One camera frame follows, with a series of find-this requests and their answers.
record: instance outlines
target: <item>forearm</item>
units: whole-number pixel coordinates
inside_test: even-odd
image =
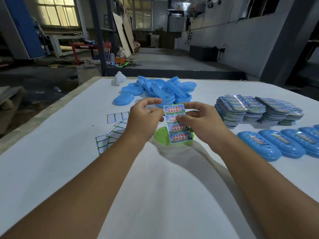
[[[13,226],[3,238],[97,238],[143,146],[122,135],[74,179]]]
[[[233,133],[217,153],[269,238],[319,237],[319,206]]]

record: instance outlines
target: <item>white table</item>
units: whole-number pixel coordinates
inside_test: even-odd
[[[106,124],[106,115],[126,112],[141,99],[137,96],[127,106],[111,104],[130,82],[134,81],[117,87],[107,79],[97,81],[0,156],[0,235],[98,156],[95,137],[113,127]],[[304,109],[305,116],[289,128],[319,123],[317,101],[277,86],[247,81],[196,83],[192,101],[214,105],[227,93],[278,98]],[[239,124],[232,131],[237,134],[266,128],[250,123]],[[319,201],[319,159],[281,157],[271,164]],[[221,158],[195,137],[190,147],[163,146],[154,139],[146,144],[99,238],[246,239],[262,238],[262,234]]]

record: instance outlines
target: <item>white toy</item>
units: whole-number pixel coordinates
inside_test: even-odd
[[[114,76],[115,84],[120,85],[121,82],[126,81],[126,76],[122,74],[122,72],[117,72],[117,74]]]

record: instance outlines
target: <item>person's right hand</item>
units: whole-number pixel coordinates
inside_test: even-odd
[[[216,148],[218,141],[228,139],[233,133],[225,126],[215,107],[201,102],[186,102],[185,109],[198,111],[178,115],[177,120],[189,126],[196,136],[209,146]]]

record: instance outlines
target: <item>finger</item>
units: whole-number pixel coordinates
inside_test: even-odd
[[[165,115],[165,112],[162,108],[156,108],[156,110],[154,110],[152,113],[151,113],[151,116],[153,116],[154,118],[156,118],[156,120],[160,120],[160,118],[162,116]]]
[[[205,103],[201,103],[198,101],[193,101],[193,102],[185,102],[184,106],[185,109],[196,109],[199,110],[202,109],[206,104]]]
[[[144,111],[146,112],[146,114],[150,114],[153,111],[155,111],[157,108],[155,107],[149,107],[149,108],[145,108]]]
[[[188,115],[178,115],[176,117],[176,120],[178,120],[180,123],[184,123],[190,127],[192,126],[194,119],[196,119],[196,118],[188,116]]]
[[[189,112],[186,112],[186,115],[189,115],[191,117],[197,117],[197,118],[200,117],[198,111],[189,111]]]
[[[161,104],[162,99],[161,98],[144,98],[143,100],[140,100],[138,103],[136,103],[134,106],[145,108],[147,105],[154,105],[154,104]]]

